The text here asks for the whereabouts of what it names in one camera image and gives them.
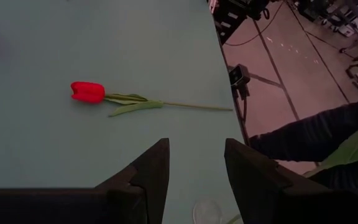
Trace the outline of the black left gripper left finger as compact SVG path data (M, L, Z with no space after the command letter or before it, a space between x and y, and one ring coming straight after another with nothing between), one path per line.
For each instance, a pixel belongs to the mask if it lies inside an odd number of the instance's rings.
M118 224L162 224L170 177L170 142L158 140L95 188L107 192Z

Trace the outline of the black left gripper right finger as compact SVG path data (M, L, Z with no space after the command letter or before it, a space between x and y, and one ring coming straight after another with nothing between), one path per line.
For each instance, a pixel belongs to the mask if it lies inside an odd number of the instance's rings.
M332 190L227 138L227 175L244 224L316 224Z

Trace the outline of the clear glass vase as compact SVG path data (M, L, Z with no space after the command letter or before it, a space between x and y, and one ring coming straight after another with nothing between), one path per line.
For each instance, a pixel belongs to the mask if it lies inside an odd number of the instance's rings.
M214 200L200 200L193 207L192 217L194 224L221 224L223 213Z

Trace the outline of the person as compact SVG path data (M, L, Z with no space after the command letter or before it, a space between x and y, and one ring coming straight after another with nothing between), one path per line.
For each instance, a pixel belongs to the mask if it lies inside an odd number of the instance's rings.
M322 163L358 131L358 102L343 105L249 138L250 147L274 160ZM358 161L310 177L330 189L358 189Z

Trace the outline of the bright red artificial tulip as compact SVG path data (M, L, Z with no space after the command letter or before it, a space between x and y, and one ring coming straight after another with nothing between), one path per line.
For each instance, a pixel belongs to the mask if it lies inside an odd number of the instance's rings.
M217 106L189 105L184 103L171 103L167 101L150 100L136 94L123 95L119 93L106 93L104 86L99 83L73 82L70 87L73 92L71 97L74 100L91 104L99 104L103 101L119 104L120 107L114 110L112 114L109 115L109 117L118 116L133 111L163 108L164 105L199 108L206 110L232 111L231 108Z

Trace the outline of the small black webcam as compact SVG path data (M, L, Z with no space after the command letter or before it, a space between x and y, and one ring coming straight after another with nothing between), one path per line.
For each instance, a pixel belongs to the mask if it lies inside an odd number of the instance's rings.
M232 88L245 86L250 82L248 68L244 65L237 64L229 72L229 79Z

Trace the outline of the black equipment rack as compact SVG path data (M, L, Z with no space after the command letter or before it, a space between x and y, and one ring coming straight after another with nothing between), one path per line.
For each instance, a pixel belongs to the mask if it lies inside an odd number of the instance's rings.
M267 6L275 0L207 0L220 44L223 45L246 20L270 18Z

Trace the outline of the black webcam mount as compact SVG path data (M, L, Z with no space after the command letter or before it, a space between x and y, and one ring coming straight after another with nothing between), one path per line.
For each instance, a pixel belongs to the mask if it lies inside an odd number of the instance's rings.
M247 97L249 96L247 88L233 88L232 97L236 110L237 119L241 128L244 144L249 145L249 135L246 130L246 116L247 116Z

